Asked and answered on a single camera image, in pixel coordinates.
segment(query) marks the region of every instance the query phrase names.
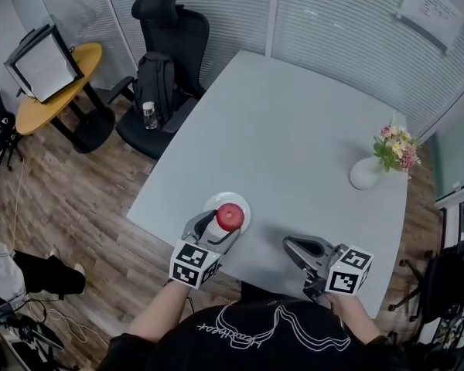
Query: black backpack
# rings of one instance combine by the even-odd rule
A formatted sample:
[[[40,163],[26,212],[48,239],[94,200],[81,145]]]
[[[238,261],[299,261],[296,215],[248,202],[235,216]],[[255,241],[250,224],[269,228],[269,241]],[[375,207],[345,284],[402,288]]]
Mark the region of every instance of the black backpack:
[[[174,62],[162,53],[147,52],[138,64],[133,83],[133,108],[142,114],[144,102],[154,102],[160,124],[166,123],[180,104],[183,92],[176,84]]]

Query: water bottle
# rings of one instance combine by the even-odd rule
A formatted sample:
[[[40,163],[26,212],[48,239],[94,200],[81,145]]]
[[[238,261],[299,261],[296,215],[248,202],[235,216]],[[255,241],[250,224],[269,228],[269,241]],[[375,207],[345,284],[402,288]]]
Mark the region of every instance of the water bottle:
[[[158,126],[158,118],[156,117],[156,109],[154,102],[144,102],[142,110],[145,117],[146,129],[155,129]]]

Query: pink flower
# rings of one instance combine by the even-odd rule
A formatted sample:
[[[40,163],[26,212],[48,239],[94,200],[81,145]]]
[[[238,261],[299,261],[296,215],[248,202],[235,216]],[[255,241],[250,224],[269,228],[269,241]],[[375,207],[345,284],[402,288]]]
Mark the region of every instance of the pink flower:
[[[389,138],[392,135],[392,132],[389,127],[383,127],[381,128],[381,135],[384,138]]]
[[[409,169],[416,163],[417,160],[418,156],[416,155],[416,150],[413,147],[407,147],[402,153],[402,158],[399,161],[399,165],[403,169]]]

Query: flower bouquet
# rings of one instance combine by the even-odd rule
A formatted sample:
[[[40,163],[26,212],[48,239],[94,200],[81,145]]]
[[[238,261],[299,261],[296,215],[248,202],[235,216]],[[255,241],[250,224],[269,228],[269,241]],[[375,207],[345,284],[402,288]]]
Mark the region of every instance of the flower bouquet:
[[[374,154],[386,172],[391,168],[408,172],[414,164],[421,164],[416,153],[418,141],[404,127],[394,125],[394,116],[388,126],[381,128],[380,136],[375,136]]]

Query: yellow round table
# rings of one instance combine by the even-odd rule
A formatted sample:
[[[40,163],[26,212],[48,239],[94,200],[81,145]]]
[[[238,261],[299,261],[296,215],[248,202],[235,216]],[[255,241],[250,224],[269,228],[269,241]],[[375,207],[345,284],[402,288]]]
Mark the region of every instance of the yellow round table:
[[[115,123],[113,111],[104,106],[89,83],[101,61],[101,54],[101,45],[98,43],[87,43],[76,47],[72,55],[83,72],[83,78],[64,88],[44,104],[33,97],[24,96],[15,119],[17,132],[22,135],[32,134],[51,122],[73,143],[78,152],[91,152],[100,147],[110,135]],[[83,113],[73,101],[82,90],[96,107],[87,114]],[[74,132],[57,117],[67,106],[80,120]]]

